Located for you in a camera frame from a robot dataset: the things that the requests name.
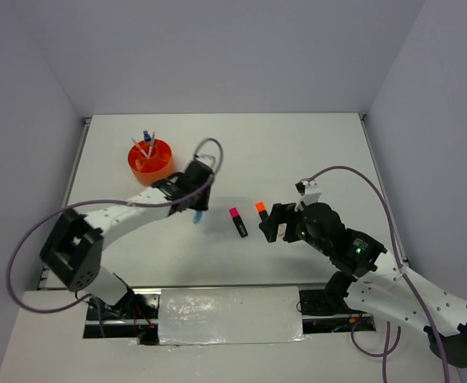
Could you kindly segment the orange black highlighter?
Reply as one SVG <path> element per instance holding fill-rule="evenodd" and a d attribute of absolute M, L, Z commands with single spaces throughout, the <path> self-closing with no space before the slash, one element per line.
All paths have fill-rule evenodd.
<path fill-rule="evenodd" d="M 268 213 L 267 209 L 265 208 L 265 205 L 262 201 L 259 201 L 255 204 L 256 210 L 258 212 L 258 215 L 262 221 L 266 220 L 268 218 Z"/>

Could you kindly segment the translucent blue correction tape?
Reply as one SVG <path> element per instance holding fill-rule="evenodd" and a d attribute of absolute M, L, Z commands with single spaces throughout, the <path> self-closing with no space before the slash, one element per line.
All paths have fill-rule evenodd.
<path fill-rule="evenodd" d="M 192 222 L 194 224 L 199 224 L 203 215 L 203 211 L 195 211 Z"/>

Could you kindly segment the clear green pen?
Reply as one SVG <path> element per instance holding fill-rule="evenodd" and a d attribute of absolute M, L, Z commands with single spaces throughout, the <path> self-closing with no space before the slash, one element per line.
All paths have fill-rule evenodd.
<path fill-rule="evenodd" d="M 156 140 L 156 132 L 153 131 L 152 134 L 150 135 L 151 137 L 151 140 L 150 140 L 150 146 L 149 146 L 149 150 L 148 150 L 148 158 L 151 158 L 152 157 L 152 152 L 153 152 L 153 149 L 154 149 L 154 144 L 155 144 L 155 140 Z"/>

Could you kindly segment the pink black highlighter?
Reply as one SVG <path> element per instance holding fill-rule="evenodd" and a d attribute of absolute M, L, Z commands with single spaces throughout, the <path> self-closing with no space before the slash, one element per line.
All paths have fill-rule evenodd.
<path fill-rule="evenodd" d="M 247 228 L 245 227 L 245 224 L 239 214 L 238 209 L 236 207 L 230 208 L 229 214 L 232 218 L 232 222 L 234 223 L 236 230 L 239 233 L 239 236 L 241 238 L 246 238 L 248 236 Z"/>

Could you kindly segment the clear spray bottle blue cap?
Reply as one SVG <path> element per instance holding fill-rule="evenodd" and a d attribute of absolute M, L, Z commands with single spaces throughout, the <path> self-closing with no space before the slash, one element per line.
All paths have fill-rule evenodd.
<path fill-rule="evenodd" d="M 148 143 L 152 140 L 149 132 L 147 130 L 144 130 L 143 131 L 143 138 L 144 138 L 144 142 Z"/>

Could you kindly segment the clear orange pen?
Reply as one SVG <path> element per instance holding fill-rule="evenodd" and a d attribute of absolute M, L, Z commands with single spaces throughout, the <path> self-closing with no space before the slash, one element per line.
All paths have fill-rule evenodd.
<path fill-rule="evenodd" d="M 134 146 L 138 149 L 138 151 L 141 153 L 141 155 L 144 157 L 144 158 L 148 158 L 148 153 L 144 150 L 143 148 L 143 141 L 141 142 L 138 142 L 136 139 L 134 139 L 133 137 L 131 138 L 131 141 L 133 142 Z"/>

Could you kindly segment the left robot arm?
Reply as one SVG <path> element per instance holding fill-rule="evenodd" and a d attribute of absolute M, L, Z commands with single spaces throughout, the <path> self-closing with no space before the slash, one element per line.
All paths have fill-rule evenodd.
<path fill-rule="evenodd" d="M 134 197 L 81 214 L 62 212 L 40 258 L 67 290 L 99 298 L 115 318 L 129 316 L 136 303 L 132 288 L 101 265 L 102 252 L 118 239 L 186 209 L 206 211 L 214 171 L 194 159 L 183 172 L 158 180 Z"/>

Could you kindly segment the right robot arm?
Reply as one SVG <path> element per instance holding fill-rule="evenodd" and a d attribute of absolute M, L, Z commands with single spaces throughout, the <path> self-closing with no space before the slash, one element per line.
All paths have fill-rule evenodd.
<path fill-rule="evenodd" d="M 346 227 L 325 203 L 297 207 L 273 205 L 266 211 L 257 203 L 260 230 L 268 242 L 303 241 L 325 255 L 336 267 L 321 294 L 301 295 L 305 315 L 364 311 L 424 334 L 429 348 L 450 365 L 467 367 L 467 300 L 456 297 L 407 266 L 368 234 Z"/>

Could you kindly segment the orange round desk organizer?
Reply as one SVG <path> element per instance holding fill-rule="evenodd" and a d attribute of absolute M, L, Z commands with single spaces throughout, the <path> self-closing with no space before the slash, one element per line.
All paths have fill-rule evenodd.
<path fill-rule="evenodd" d="M 147 153 L 149 146 L 149 143 L 143 143 L 143 148 Z M 140 171 L 137 171 L 136 160 L 139 160 L 142 164 Z M 144 158 L 133 145 L 129 150 L 127 161 L 133 175 L 145 186 L 162 180 L 176 171 L 172 149 L 165 141 L 159 139 L 155 140 L 151 158 Z"/>

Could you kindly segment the silver taped plate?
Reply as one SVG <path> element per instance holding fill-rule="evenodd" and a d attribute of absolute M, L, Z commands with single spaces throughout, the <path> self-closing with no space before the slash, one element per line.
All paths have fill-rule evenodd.
<path fill-rule="evenodd" d="M 163 290 L 161 345 L 300 342 L 302 315 L 295 286 Z"/>

